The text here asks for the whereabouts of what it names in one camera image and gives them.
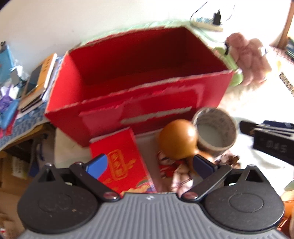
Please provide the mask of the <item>brown pine cone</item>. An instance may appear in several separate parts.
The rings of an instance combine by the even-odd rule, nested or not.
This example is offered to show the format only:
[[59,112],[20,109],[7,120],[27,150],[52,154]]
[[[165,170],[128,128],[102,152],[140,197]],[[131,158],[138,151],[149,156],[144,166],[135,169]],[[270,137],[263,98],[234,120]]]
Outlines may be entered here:
[[233,155],[232,153],[225,153],[214,161],[216,165],[230,165],[233,169],[240,169],[241,164],[239,163],[240,157]]

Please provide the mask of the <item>printed packing tape roll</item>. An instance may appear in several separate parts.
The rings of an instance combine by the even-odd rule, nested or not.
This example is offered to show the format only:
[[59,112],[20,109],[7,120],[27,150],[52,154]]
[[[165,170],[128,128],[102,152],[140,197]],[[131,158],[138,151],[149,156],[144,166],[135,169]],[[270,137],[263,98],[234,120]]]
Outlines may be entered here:
[[192,123],[198,135],[198,148],[212,157],[222,155],[236,142],[236,122],[221,109],[201,108],[194,115]]

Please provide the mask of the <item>small red gift box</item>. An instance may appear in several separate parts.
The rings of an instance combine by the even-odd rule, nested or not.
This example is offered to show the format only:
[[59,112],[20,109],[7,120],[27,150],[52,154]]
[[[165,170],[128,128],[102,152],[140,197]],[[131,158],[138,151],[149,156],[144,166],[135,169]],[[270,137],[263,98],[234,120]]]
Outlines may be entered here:
[[108,168],[99,181],[121,196],[129,193],[155,193],[156,189],[130,128],[90,143],[92,158],[105,154]]

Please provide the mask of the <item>brown bottle gourd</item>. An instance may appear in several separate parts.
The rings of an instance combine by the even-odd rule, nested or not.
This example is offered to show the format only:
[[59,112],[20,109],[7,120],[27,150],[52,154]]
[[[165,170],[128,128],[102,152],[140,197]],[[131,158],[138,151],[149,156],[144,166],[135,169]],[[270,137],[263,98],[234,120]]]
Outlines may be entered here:
[[157,143],[164,155],[172,160],[187,160],[192,167],[195,155],[200,155],[213,162],[213,157],[197,147],[196,127],[188,120],[177,119],[167,124],[158,134]]

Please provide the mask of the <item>green plush toy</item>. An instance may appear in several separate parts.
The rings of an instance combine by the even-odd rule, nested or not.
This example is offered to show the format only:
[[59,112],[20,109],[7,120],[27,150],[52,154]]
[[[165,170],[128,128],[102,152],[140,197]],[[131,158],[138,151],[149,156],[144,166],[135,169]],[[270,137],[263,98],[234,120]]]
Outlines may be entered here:
[[224,62],[228,69],[233,71],[233,77],[230,82],[230,86],[235,87],[242,83],[243,81],[243,72],[236,64],[235,60],[229,53],[229,49],[222,47],[215,47],[213,49],[220,55],[220,59]]

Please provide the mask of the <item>cardboard boxes on floor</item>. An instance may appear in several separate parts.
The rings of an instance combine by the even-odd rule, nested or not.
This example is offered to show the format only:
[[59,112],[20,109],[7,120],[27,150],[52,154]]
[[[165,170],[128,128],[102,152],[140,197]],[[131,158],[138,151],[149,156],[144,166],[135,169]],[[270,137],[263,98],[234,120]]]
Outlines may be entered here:
[[20,197],[41,167],[54,160],[54,137],[47,134],[1,152],[1,235],[17,238],[23,225],[17,215]]

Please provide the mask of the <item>pink teddy bear plush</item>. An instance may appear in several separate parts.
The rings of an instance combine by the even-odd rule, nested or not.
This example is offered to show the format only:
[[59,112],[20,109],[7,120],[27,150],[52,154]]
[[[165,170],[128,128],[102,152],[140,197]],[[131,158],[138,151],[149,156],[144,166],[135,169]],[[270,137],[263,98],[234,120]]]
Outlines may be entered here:
[[243,84],[262,83],[272,71],[263,43],[257,39],[247,40],[241,33],[227,37],[229,53],[243,72]]

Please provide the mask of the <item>blue patterned table cloth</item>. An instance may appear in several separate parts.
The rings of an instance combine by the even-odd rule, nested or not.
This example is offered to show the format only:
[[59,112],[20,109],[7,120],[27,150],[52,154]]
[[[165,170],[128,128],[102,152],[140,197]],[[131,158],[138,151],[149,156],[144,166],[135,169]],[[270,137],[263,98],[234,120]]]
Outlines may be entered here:
[[57,57],[54,64],[49,86],[39,103],[36,103],[23,113],[18,113],[14,122],[6,130],[1,130],[1,150],[4,150],[10,144],[20,140],[22,137],[31,133],[39,125],[43,125],[49,120],[46,118],[45,109],[50,97],[51,88],[56,79],[63,57]]

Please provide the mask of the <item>yellow book stack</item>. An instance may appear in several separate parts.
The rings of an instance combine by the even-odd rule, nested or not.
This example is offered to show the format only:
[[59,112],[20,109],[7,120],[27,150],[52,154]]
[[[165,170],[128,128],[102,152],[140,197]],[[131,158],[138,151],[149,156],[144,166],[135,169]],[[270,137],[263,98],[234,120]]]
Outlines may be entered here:
[[49,85],[56,59],[57,54],[53,53],[45,58],[39,66],[32,71],[18,106],[20,112],[24,112],[35,103],[42,100]]

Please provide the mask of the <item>blue glasses case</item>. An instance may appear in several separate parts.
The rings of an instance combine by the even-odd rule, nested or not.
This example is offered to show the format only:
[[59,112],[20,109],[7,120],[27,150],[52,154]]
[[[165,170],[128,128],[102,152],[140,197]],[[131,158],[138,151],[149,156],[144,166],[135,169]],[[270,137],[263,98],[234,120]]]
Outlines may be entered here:
[[12,122],[18,109],[18,105],[19,99],[12,101],[4,113],[1,114],[1,129],[7,129],[9,124]]

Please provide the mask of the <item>smartphone on books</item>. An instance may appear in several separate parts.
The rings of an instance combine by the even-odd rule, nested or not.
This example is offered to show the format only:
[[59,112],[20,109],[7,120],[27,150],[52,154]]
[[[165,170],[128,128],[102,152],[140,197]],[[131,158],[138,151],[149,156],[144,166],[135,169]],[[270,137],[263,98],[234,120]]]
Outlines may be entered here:
[[30,75],[30,78],[26,84],[25,96],[30,94],[42,95],[44,92],[44,86],[46,81],[46,67],[40,64],[34,69]]

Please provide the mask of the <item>large red cardboard box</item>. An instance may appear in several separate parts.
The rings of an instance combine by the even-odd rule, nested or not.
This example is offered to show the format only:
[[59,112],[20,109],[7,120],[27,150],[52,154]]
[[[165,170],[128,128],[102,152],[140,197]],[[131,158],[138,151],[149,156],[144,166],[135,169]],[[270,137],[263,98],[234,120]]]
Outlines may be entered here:
[[233,74],[185,26],[124,31],[66,52],[45,115],[86,147],[126,127],[154,131],[217,107]]

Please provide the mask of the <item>purple tissue pack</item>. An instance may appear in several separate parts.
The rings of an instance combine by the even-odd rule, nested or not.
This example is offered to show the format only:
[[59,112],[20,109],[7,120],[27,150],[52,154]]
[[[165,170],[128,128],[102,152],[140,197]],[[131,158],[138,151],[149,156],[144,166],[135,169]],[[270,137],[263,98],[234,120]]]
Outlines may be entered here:
[[18,86],[1,87],[1,113],[15,112],[19,105]]

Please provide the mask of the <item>white power strip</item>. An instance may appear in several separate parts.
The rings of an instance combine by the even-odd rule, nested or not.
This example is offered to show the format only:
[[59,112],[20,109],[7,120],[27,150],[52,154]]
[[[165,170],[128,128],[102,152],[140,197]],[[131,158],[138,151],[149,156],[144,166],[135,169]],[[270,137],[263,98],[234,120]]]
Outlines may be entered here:
[[210,31],[223,32],[222,25],[214,25],[212,19],[197,18],[191,21],[194,27],[203,28]]

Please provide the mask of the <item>blue paper bag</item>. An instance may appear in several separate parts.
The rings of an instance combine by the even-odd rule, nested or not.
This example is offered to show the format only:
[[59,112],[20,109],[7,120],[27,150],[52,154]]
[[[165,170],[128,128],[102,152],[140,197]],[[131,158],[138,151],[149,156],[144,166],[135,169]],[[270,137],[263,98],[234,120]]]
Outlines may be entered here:
[[5,41],[1,42],[0,65],[0,81],[3,84],[10,78],[10,73],[15,67],[10,48]]

